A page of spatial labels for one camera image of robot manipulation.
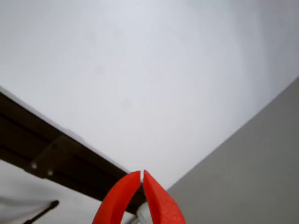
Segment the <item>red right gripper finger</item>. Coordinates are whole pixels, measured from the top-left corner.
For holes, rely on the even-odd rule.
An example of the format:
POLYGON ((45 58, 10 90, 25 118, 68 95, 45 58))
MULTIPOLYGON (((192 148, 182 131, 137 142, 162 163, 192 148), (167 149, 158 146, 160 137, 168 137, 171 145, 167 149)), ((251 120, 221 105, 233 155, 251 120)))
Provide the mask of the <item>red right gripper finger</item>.
POLYGON ((183 213, 175 200, 147 170, 143 173, 143 189, 153 224, 186 223, 183 213))

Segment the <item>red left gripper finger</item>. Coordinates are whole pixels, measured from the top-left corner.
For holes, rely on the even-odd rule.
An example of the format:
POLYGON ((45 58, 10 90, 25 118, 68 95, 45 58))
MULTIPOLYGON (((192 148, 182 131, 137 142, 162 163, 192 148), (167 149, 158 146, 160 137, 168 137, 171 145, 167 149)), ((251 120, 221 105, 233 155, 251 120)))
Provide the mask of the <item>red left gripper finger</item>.
POLYGON ((141 172, 121 178, 102 201, 92 224, 120 224, 131 198, 141 186, 141 172))

